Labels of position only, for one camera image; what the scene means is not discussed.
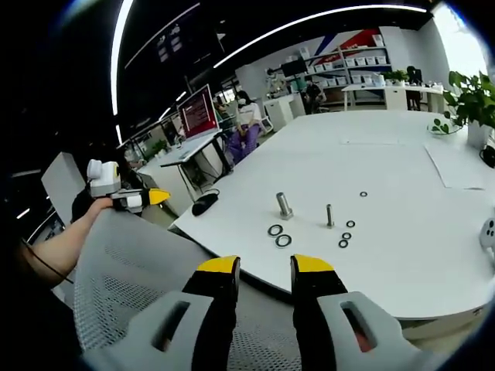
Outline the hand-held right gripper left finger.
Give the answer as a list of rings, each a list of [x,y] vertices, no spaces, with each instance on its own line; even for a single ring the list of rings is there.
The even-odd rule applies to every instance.
[[[84,353],[85,370],[225,370],[236,325],[241,259],[203,262],[181,291],[134,316],[125,337]]]

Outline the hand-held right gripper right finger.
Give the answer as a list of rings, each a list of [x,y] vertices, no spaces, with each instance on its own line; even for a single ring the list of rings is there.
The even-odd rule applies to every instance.
[[[399,321],[334,267],[291,257],[293,325],[304,370],[424,370],[425,354],[405,339]]]

